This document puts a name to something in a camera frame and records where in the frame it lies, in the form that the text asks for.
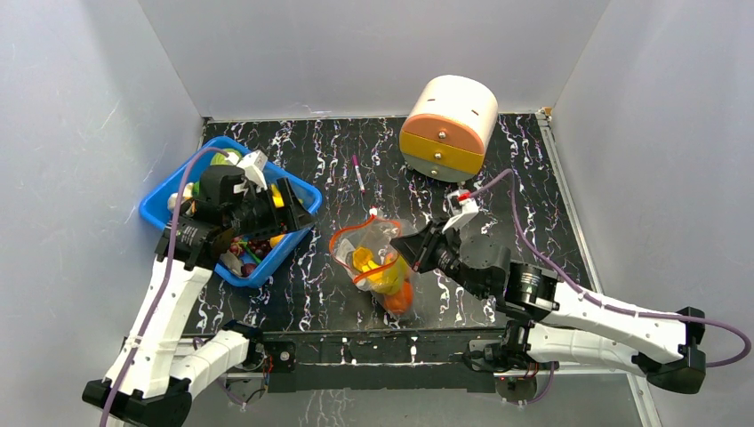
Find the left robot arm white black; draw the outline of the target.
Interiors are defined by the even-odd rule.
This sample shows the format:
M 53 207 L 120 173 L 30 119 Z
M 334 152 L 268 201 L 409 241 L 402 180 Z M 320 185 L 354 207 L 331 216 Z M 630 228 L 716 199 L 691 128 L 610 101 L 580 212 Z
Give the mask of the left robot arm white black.
M 253 272 L 261 285 L 312 227 L 321 204 L 310 184 L 272 164 L 183 166 L 145 196 L 144 219 L 163 230 L 152 276 L 132 329 L 113 365 L 88 382 L 83 401 L 104 426 L 180 426 L 193 400 L 229 370 L 269 361 L 262 331 L 237 320 L 177 356 L 184 328 L 221 257 L 241 237 L 281 237 Z

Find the clear zip top bag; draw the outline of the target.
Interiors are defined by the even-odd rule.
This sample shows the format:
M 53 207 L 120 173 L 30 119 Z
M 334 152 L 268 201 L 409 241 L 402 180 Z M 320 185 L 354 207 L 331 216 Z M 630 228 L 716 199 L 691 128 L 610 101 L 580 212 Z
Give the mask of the clear zip top bag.
M 406 220 L 390 219 L 371 208 L 365 222 L 350 225 L 329 241 L 329 252 L 345 269 L 351 283 L 368 292 L 393 318 L 413 307 L 415 273 L 390 241 L 413 234 L 416 228 Z

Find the yellow banana bunch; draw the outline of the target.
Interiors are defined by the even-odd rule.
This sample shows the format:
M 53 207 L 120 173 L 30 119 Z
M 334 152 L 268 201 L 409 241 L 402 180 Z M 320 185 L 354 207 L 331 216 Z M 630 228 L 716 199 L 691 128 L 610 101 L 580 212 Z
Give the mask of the yellow banana bunch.
M 362 291 L 394 294 L 409 278 L 407 264 L 395 251 L 386 252 L 382 262 L 377 262 L 370 249 L 359 246 L 352 254 L 351 265 L 357 273 L 353 283 Z

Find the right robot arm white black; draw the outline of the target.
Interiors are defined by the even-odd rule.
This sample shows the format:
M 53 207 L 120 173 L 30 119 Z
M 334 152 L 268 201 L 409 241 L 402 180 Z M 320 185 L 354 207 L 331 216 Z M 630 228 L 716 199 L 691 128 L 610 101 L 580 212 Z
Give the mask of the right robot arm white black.
M 390 244 L 415 272 L 438 270 L 478 299 L 493 298 L 506 316 L 499 342 L 469 343 L 462 356 L 468 367 L 505 372 L 578 363 L 641 375 L 678 394 L 701 389 L 704 327 L 682 319 L 693 308 L 642 317 L 629 304 L 599 302 L 589 290 L 575 291 L 545 269 L 512 260 L 511 251 L 487 235 L 461 238 L 444 226 L 432 222 Z

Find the orange tangerine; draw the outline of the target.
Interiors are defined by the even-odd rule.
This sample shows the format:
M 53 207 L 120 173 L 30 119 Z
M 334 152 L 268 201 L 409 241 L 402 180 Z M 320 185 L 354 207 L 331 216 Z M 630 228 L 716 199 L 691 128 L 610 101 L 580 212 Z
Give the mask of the orange tangerine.
M 413 286 L 405 281 L 401 288 L 394 294 L 386 294 L 383 299 L 383 308 L 392 316 L 399 317 L 406 314 L 413 305 Z

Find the green cabbage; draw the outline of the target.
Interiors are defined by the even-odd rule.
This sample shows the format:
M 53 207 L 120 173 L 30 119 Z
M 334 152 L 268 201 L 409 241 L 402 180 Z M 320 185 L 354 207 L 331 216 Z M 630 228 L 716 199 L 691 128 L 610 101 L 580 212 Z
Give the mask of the green cabbage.
M 235 149 L 224 149 L 222 153 L 215 153 L 210 160 L 210 165 L 237 165 L 243 155 Z

